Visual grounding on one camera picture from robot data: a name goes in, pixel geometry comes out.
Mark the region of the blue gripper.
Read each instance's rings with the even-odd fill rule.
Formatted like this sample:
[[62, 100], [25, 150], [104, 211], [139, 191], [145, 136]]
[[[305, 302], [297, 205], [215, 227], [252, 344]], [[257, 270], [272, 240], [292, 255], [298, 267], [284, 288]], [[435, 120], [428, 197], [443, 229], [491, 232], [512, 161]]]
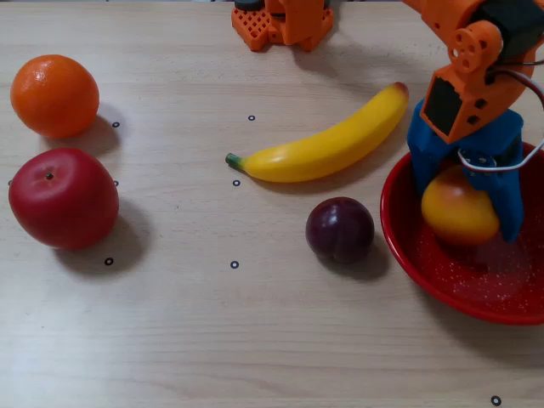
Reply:
[[[521, 139], [524, 120], [513, 110], [507, 110], [480, 130], [451, 144], [446, 143], [422, 118], [423, 101], [416, 105], [407, 136], [411, 164], [418, 195], [422, 195], [447, 156], [462, 157], [477, 167], [510, 167], [523, 159]], [[514, 242], [524, 220], [519, 170], [507, 172], [476, 172], [463, 169], [469, 183], [490, 198], [500, 222], [502, 239]]]

